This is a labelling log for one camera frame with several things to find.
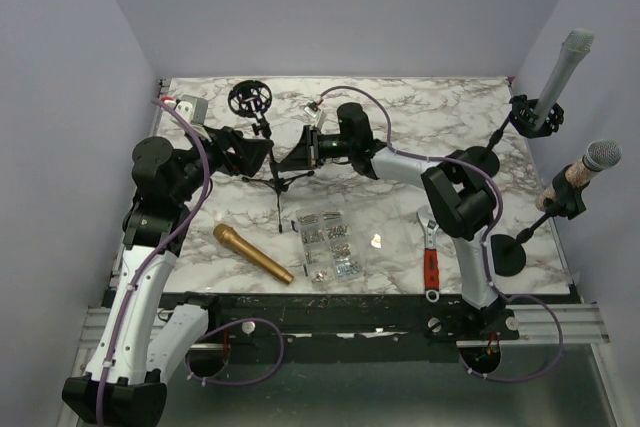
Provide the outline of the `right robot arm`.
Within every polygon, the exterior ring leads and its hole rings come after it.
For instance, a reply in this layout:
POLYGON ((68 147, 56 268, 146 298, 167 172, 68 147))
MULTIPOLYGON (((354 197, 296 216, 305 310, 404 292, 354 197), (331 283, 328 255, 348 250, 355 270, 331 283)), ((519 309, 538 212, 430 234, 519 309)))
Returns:
POLYGON ((423 189, 436 223, 454 243, 464 305, 461 329, 471 338, 485 337, 505 309, 494 281, 490 230, 495 224, 494 209, 501 202, 492 189, 492 179, 468 162, 465 151, 434 160, 394 152, 374 137, 359 103, 338 107, 337 118, 337 134, 304 127, 299 142, 279 162, 279 170, 311 170, 330 159, 346 158, 362 176, 423 189))

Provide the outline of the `gold microphone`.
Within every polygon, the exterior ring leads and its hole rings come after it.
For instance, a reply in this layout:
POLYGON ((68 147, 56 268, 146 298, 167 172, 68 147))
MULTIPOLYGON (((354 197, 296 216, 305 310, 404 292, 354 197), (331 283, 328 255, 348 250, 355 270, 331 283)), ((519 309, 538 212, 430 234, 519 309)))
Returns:
POLYGON ((218 224, 213 229, 213 236, 222 246, 266 271, 280 282, 286 285, 293 282, 294 276, 286 268, 245 240, 231 226, 223 223, 218 224))

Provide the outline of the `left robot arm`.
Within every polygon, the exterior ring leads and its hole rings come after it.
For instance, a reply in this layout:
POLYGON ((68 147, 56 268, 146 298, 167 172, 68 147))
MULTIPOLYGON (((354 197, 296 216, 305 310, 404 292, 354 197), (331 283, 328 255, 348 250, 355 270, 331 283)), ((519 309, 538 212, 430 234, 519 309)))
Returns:
POLYGON ((165 284, 180 256, 212 175, 251 177, 273 147, 230 127, 207 129, 188 150, 164 137, 140 141, 132 152, 133 205, 123 222, 120 280, 103 334, 84 374, 66 380, 62 399, 87 424, 155 426, 168 383, 196 340, 214 340, 222 327, 213 304, 182 302, 158 334, 152 329, 165 284))

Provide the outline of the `black tripod microphone stand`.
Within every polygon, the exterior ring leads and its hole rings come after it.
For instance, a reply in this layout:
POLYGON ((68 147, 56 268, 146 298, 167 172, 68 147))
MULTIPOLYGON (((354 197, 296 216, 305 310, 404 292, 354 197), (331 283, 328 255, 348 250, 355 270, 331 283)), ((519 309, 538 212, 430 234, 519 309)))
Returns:
MULTIPOLYGON (((232 87, 227 97, 227 104, 236 116, 255 120, 252 124, 252 129, 256 136, 270 140, 272 131, 265 114, 270 109, 272 100, 272 92, 268 85, 258 80, 244 80, 232 87)), ((264 184, 275 192, 278 213, 278 232, 282 234, 281 195, 289 190, 293 182, 304 177, 311 177, 314 175, 314 172, 306 171, 288 178, 281 177, 273 149, 269 151, 269 168, 272 176, 269 180, 249 177, 243 177, 242 180, 245 183, 264 184)))

